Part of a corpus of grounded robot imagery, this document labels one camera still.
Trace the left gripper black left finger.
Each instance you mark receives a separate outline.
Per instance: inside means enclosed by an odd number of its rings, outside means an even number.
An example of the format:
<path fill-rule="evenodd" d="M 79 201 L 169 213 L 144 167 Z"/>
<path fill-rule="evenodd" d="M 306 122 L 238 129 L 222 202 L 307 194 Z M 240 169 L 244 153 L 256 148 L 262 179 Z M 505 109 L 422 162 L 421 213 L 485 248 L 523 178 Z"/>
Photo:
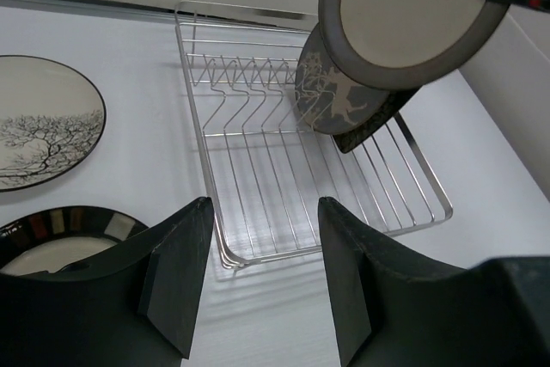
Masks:
<path fill-rule="evenodd" d="M 1 277 L 4 366 L 178 366 L 191 352 L 210 198 L 56 272 Z"/>

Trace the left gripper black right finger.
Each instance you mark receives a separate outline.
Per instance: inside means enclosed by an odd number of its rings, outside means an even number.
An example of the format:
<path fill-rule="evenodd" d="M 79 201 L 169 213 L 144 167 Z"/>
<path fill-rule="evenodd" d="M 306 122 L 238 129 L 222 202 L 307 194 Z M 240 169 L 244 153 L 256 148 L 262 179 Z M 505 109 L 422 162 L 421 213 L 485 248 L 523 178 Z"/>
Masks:
<path fill-rule="evenodd" d="M 462 269 L 404 246 L 330 197 L 319 200 L 318 221 L 342 365 L 548 365 L 548 257 Z"/>

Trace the cream plate with tree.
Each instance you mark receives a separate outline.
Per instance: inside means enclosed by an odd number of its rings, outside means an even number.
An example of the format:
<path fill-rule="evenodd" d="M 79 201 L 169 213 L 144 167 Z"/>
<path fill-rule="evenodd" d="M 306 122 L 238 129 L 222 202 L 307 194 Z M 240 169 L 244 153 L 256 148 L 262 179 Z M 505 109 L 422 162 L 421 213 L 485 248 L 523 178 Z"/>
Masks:
<path fill-rule="evenodd" d="M 100 90 L 55 60 L 1 57 L 1 191 L 36 187 L 75 168 L 107 124 Z"/>

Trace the metal rimmed round plate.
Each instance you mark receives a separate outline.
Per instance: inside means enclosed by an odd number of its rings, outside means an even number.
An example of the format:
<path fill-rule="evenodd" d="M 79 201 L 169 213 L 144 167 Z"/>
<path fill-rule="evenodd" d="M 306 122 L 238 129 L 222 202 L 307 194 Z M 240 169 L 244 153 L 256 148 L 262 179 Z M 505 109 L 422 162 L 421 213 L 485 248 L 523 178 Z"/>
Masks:
<path fill-rule="evenodd" d="M 487 0 L 318 0 L 321 36 L 336 66 L 358 83 L 393 91 L 460 68 L 507 10 Z"/>

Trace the dark floral rectangular plate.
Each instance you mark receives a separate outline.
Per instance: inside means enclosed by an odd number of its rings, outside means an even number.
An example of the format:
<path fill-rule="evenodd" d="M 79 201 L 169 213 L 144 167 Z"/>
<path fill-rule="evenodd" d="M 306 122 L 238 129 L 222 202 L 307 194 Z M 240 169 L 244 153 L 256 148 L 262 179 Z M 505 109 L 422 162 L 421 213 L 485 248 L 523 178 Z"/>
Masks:
<path fill-rule="evenodd" d="M 333 135 L 333 141 L 337 148 L 343 154 L 356 149 L 367 138 L 372 136 L 391 120 L 418 91 L 419 89 L 408 89 L 401 92 L 390 93 L 381 106 L 379 106 L 363 124 L 350 132 Z"/>

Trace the grey deer round plate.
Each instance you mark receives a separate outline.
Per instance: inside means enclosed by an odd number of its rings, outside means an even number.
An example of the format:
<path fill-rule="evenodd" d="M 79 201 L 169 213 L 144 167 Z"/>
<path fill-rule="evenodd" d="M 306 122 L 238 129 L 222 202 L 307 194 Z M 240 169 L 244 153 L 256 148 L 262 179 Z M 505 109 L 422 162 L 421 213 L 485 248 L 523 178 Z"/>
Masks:
<path fill-rule="evenodd" d="M 319 27 L 302 49 L 295 76 L 296 107 L 317 132 L 338 135 L 365 123 L 389 97 L 350 79 L 330 59 Z"/>

